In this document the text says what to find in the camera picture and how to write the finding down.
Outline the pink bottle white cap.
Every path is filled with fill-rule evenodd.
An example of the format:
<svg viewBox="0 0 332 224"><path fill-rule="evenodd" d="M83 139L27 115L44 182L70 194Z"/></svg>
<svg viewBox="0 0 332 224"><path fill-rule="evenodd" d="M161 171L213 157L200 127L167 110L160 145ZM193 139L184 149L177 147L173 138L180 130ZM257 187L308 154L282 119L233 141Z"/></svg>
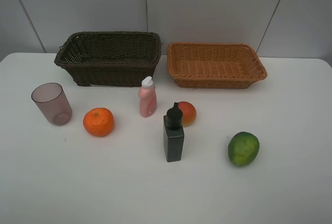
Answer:
<svg viewBox="0 0 332 224"><path fill-rule="evenodd" d="M141 116L144 118L151 116L157 109L156 88L152 76L142 80L139 98Z"/></svg>

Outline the red orange peach fruit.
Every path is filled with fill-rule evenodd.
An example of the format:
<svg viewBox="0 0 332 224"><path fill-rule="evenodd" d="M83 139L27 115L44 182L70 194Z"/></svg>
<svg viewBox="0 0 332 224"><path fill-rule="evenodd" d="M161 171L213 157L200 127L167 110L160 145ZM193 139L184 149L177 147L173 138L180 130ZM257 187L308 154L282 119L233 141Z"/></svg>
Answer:
<svg viewBox="0 0 332 224"><path fill-rule="evenodd" d="M191 103L185 101L179 102L178 107L183 113L183 118L182 118L183 127L188 127L192 125L197 116L195 107Z"/></svg>

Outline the dark green square bottle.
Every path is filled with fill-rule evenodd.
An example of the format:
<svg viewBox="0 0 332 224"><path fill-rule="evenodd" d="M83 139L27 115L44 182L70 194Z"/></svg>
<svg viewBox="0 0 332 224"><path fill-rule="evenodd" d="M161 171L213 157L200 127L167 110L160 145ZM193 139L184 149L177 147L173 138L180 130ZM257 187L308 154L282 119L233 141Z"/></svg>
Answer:
<svg viewBox="0 0 332 224"><path fill-rule="evenodd" d="M167 162L180 161L184 144L183 113L175 102L163 116L163 145Z"/></svg>

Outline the orange mandarin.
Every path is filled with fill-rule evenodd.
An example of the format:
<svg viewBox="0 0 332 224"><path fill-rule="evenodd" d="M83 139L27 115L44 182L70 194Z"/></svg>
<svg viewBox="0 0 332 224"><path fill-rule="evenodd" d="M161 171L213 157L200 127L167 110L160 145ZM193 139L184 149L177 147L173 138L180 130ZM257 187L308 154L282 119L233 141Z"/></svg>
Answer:
<svg viewBox="0 0 332 224"><path fill-rule="evenodd" d="M85 130L93 136L103 137L114 128L114 116L107 108L94 108L87 112L83 119Z"/></svg>

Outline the green lime fruit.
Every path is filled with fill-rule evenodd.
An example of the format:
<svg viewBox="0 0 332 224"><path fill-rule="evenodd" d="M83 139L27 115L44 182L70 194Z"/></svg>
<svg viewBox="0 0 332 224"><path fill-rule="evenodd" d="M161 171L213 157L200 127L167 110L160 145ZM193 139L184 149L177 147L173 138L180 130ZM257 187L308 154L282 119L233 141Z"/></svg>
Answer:
<svg viewBox="0 0 332 224"><path fill-rule="evenodd" d="M258 138L249 132L237 133L228 144L230 162L243 167L251 164L257 157L260 149Z"/></svg>

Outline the translucent purple plastic cup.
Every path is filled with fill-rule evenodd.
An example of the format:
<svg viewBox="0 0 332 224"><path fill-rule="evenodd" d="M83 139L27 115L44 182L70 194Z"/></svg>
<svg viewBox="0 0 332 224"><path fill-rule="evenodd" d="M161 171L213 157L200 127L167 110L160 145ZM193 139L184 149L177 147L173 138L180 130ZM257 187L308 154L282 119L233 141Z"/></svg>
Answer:
<svg viewBox="0 0 332 224"><path fill-rule="evenodd" d="M50 82L38 86L32 92L31 99L53 125L65 125L72 118L72 108L63 87L58 83Z"/></svg>

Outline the light orange wicker basket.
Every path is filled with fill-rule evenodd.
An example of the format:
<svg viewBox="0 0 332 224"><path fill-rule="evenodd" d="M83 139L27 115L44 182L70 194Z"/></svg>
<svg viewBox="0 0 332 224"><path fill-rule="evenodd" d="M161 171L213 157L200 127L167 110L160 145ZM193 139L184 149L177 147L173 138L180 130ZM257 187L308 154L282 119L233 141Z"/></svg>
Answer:
<svg viewBox="0 0 332 224"><path fill-rule="evenodd" d="M171 43L167 65L183 88L246 89L267 78L256 52L246 44Z"/></svg>

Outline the dark brown wicker basket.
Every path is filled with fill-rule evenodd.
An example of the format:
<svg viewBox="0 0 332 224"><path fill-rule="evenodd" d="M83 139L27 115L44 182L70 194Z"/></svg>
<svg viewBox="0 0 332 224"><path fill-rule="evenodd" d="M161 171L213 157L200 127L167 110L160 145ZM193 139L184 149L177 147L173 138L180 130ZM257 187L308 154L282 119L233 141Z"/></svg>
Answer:
<svg viewBox="0 0 332 224"><path fill-rule="evenodd" d="M153 32L78 32L60 47L55 64L82 87L140 87L153 76L161 39Z"/></svg>

